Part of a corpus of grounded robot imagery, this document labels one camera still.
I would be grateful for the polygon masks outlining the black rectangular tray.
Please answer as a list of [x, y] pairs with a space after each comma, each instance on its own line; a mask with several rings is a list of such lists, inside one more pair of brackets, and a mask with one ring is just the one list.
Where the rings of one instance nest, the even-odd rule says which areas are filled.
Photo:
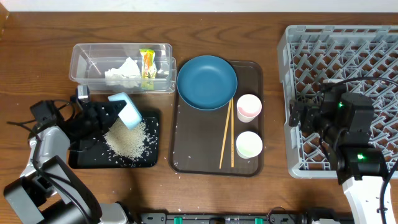
[[105, 169], [127, 167], [152, 167], [156, 164], [159, 148], [160, 115], [158, 111], [142, 111], [142, 121], [146, 123], [147, 139], [142, 157], [131, 160], [117, 156], [106, 144], [104, 134], [91, 134], [70, 149], [68, 165], [74, 169]]

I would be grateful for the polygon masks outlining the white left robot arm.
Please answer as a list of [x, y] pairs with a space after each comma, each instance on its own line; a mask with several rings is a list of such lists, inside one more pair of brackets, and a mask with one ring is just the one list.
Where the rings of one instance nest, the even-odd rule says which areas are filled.
[[134, 223], [123, 204], [99, 203], [65, 162], [69, 149], [80, 151], [95, 134], [107, 131], [127, 103], [73, 98], [66, 105], [80, 110], [64, 119], [53, 100], [30, 107], [29, 161], [4, 188], [5, 199], [23, 223]]

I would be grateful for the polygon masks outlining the small light blue bowl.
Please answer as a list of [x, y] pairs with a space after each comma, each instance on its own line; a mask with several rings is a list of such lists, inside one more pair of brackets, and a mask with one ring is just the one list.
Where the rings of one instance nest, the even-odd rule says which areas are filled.
[[108, 97], [108, 100], [124, 101], [126, 103], [125, 107], [121, 110], [118, 116], [129, 130], [134, 129], [142, 121], [142, 116], [139, 110], [136, 108], [135, 104], [132, 102], [127, 93], [122, 92], [111, 95]]

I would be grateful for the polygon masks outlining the white cup pink inside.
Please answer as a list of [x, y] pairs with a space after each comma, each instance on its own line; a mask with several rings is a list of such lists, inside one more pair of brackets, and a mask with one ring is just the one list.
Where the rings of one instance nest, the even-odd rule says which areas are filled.
[[238, 119], [249, 123], [260, 114], [262, 103], [256, 95], [245, 94], [238, 99], [236, 107]]

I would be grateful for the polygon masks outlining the white cup green inside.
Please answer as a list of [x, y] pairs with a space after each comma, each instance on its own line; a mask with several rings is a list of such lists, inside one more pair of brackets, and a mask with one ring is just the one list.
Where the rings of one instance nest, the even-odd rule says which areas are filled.
[[261, 137], [252, 132], [245, 131], [236, 138], [236, 152], [243, 159], [250, 159], [258, 156], [263, 150]]

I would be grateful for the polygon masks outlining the orange green snack wrapper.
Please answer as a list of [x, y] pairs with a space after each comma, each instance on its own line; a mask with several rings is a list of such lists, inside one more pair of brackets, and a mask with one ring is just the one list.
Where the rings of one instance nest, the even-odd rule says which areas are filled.
[[155, 65], [155, 51], [152, 49], [140, 49], [141, 54], [141, 77], [144, 79], [142, 88], [146, 90], [154, 90], [154, 79], [157, 74]]

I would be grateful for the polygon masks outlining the white tissue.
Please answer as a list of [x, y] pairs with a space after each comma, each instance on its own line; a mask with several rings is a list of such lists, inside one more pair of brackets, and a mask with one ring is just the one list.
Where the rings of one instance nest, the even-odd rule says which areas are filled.
[[141, 78], [141, 71], [137, 60], [128, 57], [119, 68], [110, 68], [104, 75], [109, 86], [121, 85], [124, 88], [134, 88], [139, 86], [139, 82], [135, 79]]

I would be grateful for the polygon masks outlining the pile of rice grains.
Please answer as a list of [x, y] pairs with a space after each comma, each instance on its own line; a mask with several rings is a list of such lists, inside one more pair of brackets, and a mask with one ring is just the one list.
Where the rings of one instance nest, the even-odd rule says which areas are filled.
[[104, 134], [106, 144], [117, 156], [134, 160], [142, 157], [147, 139], [146, 123], [140, 122], [135, 128], [128, 129], [120, 118]]

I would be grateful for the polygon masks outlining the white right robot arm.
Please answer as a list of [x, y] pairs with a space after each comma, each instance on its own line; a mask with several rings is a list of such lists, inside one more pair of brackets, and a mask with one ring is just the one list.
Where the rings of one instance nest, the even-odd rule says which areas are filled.
[[289, 126], [317, 133], [329, 145], [324, 154], [336, 172], [355, 223], [395, 223], [390, 181], [382, 152], [370, 143], [372, 99], [360, 93], [326, 93], [316, 104], [289, 103]]

